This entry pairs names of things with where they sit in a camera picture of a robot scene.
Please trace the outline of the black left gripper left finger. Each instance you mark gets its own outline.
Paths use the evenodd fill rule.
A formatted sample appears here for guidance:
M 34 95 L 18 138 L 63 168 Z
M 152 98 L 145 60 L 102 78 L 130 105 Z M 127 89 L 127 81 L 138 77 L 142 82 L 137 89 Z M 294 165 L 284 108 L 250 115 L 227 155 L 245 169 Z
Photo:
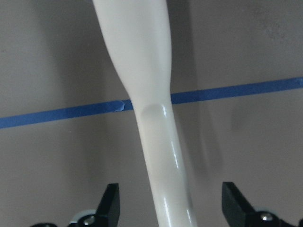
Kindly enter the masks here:
M 119 222 L 119 184 L 111 183 L 96 211 L 98 227 L 116 227 Z

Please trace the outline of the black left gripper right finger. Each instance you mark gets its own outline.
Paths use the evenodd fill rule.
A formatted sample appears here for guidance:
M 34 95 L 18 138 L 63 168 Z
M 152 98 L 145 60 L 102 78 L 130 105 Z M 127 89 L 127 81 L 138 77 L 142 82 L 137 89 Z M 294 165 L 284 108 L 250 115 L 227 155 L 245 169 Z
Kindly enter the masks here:
M 222 212 L 230 227 L 248 227 L 255 209 L 235 183 L 223 182 Z

